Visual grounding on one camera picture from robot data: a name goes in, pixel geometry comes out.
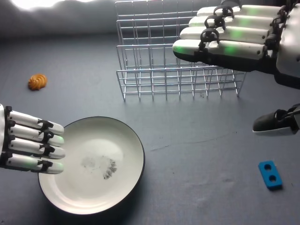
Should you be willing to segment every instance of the metal wire basket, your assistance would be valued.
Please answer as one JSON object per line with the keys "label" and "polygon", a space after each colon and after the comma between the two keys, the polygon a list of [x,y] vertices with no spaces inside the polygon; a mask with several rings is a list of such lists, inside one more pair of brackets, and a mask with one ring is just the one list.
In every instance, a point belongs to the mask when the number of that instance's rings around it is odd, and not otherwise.
{"label": "metal wire basket", "polygon": [[194,0],[134,0],[115,3],[120,45],[117,46],[120,70],[117,70],[125,101],[129,94],[139,99],[143,94],[233,90],[239,95],[246,73],[191,63],[176,58],[172,45],[180,32],[196,16],[201,6]]}

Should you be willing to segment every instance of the brown snack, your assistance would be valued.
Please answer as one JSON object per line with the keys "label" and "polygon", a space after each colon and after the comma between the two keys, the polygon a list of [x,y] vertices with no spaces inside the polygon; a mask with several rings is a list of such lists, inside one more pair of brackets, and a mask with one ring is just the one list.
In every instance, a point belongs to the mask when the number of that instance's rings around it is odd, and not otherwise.
{"label": "brown snack", "polygon": [[44,88],[48,80],[44,74],[35,74],[28,81],[28,87],[31,90],[40,90]]}

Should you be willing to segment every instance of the black hole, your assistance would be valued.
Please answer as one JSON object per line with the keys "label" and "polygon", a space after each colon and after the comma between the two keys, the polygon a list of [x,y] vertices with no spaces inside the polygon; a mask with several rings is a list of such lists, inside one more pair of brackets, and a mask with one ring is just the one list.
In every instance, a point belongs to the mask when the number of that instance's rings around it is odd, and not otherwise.
{"label": "black hole", "polygon": [[275,182],[275,181],[276,181],[276,177],[275,177],[274,175],[271,175],[271,176],[269,177],[269,180],[270,180],[271,182]]}
{"label": "black hole", "polygon": [[271,165],[270,165],[270,164],[264,165],[264,169],[265,169],[265,170],[271,170]]}

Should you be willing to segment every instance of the blue toy brick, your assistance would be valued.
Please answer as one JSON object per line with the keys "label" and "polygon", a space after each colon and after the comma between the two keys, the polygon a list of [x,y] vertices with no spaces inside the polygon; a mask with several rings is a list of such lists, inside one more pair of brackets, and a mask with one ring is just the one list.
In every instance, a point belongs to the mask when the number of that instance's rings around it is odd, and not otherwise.
{"label": "blue toy brick", "polygon": [[282,188],[282,180],[273,161],[260,162],[258,168],[261,171],[263,181],[269,190]]}

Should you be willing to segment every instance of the wire grid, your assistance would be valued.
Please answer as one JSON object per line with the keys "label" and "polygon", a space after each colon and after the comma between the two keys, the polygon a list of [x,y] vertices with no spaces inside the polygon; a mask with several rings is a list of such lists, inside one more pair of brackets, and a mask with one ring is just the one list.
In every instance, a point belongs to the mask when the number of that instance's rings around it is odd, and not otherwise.
{"label": "wire grid", "polygon": [[246,73],[176,58],[173,43],[200,9],[194,0],[134,0],[115,3],[120,45],[117,78],[124,101],[128,94],[233,90],[239,95]]}

